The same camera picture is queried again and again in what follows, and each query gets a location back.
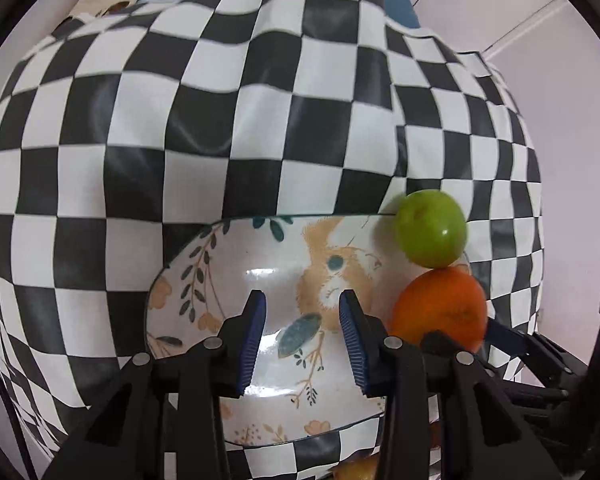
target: checkered cloth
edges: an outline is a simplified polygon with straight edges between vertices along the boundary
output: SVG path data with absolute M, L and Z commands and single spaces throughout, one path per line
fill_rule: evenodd
M 533 330 L 538 161 L 479 54 L 383 0 L 155 0 L 65 23 L 0 99 L 0 373 L 24 424 L 58 450 L 145 350 L 152 280 L 204 224 L 387 212 L 428 188 L 468 218 L 491 315 Z
M 376 415 L 352 426 L 311 438 L 243 448 L 226 444 L 232 480 L 270 479 L 317 480 L 336 465 L 353 462 L 380 451 L 384 416 Z M 164 480 L 176 480 L 177 456 L 164 455 Z M 440 448 L 430 456 L 430 480 L 440 476 Z

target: pink wall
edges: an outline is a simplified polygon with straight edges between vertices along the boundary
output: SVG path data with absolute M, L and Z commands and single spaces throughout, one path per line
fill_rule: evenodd
M 565 4 L 490 61 L 504 74 L 538 150 L 540 329 L 588 361 L 600 324 L 600 41 Z

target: rabbit illustration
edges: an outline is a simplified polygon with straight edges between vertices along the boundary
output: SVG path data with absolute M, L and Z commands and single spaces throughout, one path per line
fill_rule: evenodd
M 342 217 L 328 217 L 307 225 L 302 236 L 309 248 L 311 265 L 298 282 L 298 309 L 303 314 L 318 312 L 322 326 L 336 332 L 340 329 L 338 301 L 340 293 L 352 288 L 365 312 L 371 308 L 373 282 L 358 261 L 357 248 L 333 247 L 328 244 L 331 232 Z

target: bolt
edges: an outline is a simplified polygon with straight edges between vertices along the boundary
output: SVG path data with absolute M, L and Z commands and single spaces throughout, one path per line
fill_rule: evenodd
M 136 366 L 144 366 L 151 360 L 151 358 L 146 352 L 140 352 L 139 354 L 134 355 L 134 358 L 131 360 Z
M 216 348 L 220 348 L 222 346 L 222 339 L 219 337 L 207 337 L 203 342 L 203 345 L 207 350 L 215 350 Z
M 393 350 L 397 350 L 402 346 L 402 339 L 396 337 L 395 335 L 390 335 L 384 338 L 384 346 Z
M 469 354 L 469 352 L 458 352 L 456 354 L 456 361 L 458 361 L 461 365 L 470 365 L 474 362 L 474 356 Z

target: floral plate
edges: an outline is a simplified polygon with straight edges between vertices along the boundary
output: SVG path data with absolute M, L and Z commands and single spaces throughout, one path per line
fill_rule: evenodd
M 384 400 L 354 383 L 338 298 L 355 290 L 366 312 L 387 318 L 426 269 L 407 260 L 392 216 L 226 220 L 204 228 L 155 280 L 146 337 L 155 358 L 181 354 L 218 333 L 252 289 L 267 320 L 251 385 L 221 401 L 227 441 L 267 446 L 378 415 Z

